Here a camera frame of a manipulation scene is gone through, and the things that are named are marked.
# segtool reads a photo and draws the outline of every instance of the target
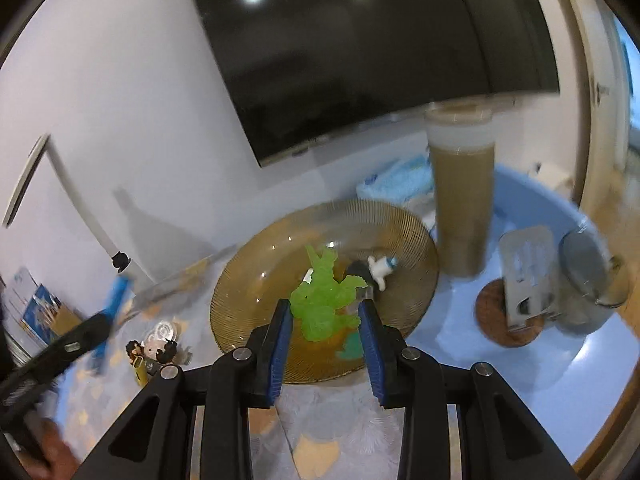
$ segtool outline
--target human hand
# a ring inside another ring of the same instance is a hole
[[[71,480],[80,463],[60,437],[55,423],[46,418],[42,421],[42,425],[43,435],[40,445],[44,457],[49,461],[50,469],[30,455],[19,453],[18,458],[22,466],[33,480]]]

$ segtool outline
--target metal screw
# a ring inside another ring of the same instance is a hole
[[[494,368],[489,363],[476,363],[474,365],[476,373],[488,377],[494,373]]]
[[[246,346],[241,346],[240,348],[236,348],[232,353],[232,356],[236,361],[246,361],[249,357],[251,357],[251,349]]]
[[[173,379],[178,375],[178,367],[174,365],[167,365],[160,370],[160,376],[163,379]]]
[[[75,343],[69,343],[65,345],[65,352],[77,352],[80,349],[80,343],[76,341]]]
[[[407,346],[402,349],[400,352],[402,357],[408,359],[409,361],[415,361],[418,357],[420,357],[420,351],[413,346]]]

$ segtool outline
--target white wall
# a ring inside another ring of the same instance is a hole
[[[561,94],[527,98],[496,118],[498,160],[573,171],[575,56],[558,1],[541,3]],[[292,210],[347,196],[426,144],[421,122],[406,121],[260,169],[192,0],[47,0],[0,70],[0,202],[44,132],[113,241],[155,279]],[[0,232],[0,274],[22,264],[87,313],[110,286],[110,261],[48,162]]]

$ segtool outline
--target brown liquid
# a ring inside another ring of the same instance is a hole
[[[451,276],[475,276],[484,267],[491,223],[494,147],[456,152],[430,146],[430,151],[440,269]]]

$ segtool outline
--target small cup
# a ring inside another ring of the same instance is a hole
[[[586,230],[572,231],[560,241],[562,329],[578,335],[595,332],[628,298],[628,268],[609,256]]]

